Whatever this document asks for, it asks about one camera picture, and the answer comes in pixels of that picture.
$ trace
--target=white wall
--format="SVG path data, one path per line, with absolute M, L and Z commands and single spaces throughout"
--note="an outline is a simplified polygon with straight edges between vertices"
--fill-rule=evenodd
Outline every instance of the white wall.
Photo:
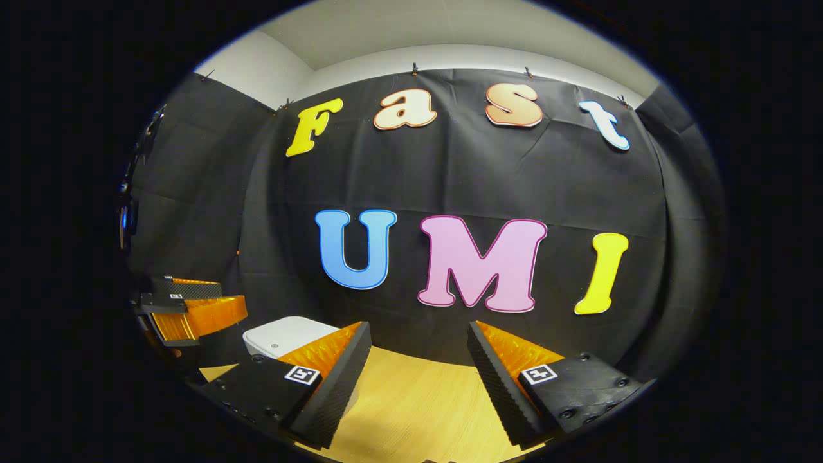
M 253 30 L 213 54 L 195 72 L 212 72 L 209 78 L 276 110 L 286 98 L 296 99 L 312 69 L 277 40 Z
M 607 77 L 561 59 L 485 45 L 442 44 L 381 51 L 318 69 L 298 87 L 294 99 L 371 77 L 411 72 L 412 63 L 417 63 L 421 71 L 477 68 L 525 72 L 528 66 L 529 72 L 535 76 L 577 84 L 615 98 L 623 95 L 626 102 L 635 108 L 648 96 L 639 95 Z

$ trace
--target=yellow letter f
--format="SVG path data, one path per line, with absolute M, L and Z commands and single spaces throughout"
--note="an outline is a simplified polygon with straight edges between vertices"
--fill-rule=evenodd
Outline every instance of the yellow letter f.
M 286 150 L 286 156 L 291 157 L 311 151 L 311 148 L 314 147 L 314 142 L 311 140 L 312 131 L 314 131 L 314 135 L 320 135 L 326 130 L 326 125 L 328 125 L 328 113 L 324 111 L 336 113 L 342 107 L 343 100 L 337 98 L 326 101 L 321 105 L 302 110 L 300 114 L 297 115 L 297 117 L 300 118 L 300 122 L 297 124 L 295 141 L 292 142 L 289 149 Z

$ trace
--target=yellow letter i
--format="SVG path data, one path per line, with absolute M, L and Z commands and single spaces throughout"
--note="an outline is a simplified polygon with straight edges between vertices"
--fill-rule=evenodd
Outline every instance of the yellow letter i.
M 577 315 L 599 314 L 609 308 L 611 287 L 617 276 L 620 257 L 629 249 L 629 240 L 619 233 L 601 233 L 592 239 L 592 246 L 597 251 L 594 275 L 586 297 L 574 306 Z

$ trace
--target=screw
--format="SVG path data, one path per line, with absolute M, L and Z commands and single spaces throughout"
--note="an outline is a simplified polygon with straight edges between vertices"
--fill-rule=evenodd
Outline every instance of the screw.
M 280 419 L 280 414 L 272 407 L 264 407 L 263 413 L 265 413 L 266 416 L 270 416 L 274 419 Z

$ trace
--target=ceiling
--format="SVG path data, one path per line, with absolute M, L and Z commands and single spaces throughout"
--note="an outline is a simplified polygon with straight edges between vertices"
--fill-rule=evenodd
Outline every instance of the ceiling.
M 318 0 L 259 29 L 314 70 L 388 49 L 479 44 L 562 59 L 644 96 L 658 84 L 598 35 L 522 0 Z

